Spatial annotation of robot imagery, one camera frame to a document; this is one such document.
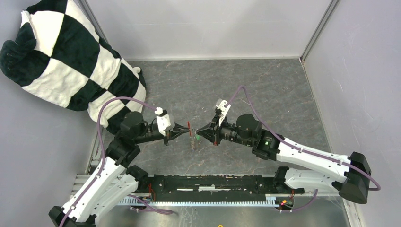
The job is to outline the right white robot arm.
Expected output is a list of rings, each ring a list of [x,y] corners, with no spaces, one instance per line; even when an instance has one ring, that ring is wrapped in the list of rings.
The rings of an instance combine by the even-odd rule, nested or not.
[[[239,116],[235,124],[229,124],[226,119],[220,120],[216,114],[196,134],[215,146],[227,140],[251,147],[258,158],[304,167],[304,171],[285,166],[278,168],[273,187],[279,193],[291,189],[337,191],[348,201],[367,203],[371,168],[361,153],[353,152],[350,156],[333,154],[302,146],[282,135],[274,136],[263,129],[262,123],[252,114]]]

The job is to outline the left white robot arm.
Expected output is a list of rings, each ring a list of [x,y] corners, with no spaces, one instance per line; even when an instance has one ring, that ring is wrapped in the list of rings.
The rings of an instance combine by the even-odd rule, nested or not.
[[[139,112],[129,112],[95,171],[63,206],[54,206],[49,217],[57,227],[95,227],[113,207],[133,192],[148,188],[148,173],[131,162],[140,153],[139,144],[170,140],[190,132],[162,111],[148,124]]]

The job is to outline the metal key holder red handle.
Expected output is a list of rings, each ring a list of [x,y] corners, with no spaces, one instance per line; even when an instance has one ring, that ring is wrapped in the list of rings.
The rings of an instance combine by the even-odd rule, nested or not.
[[[190,135],[191,149],[192,149],[192,151],[195,151],[196,150],[196,138],[193,134],[193,130],[191,128],[191,124],[189,121],[187,122],[187,125],[188,125],[188,130],[189,130],[189,135]]]

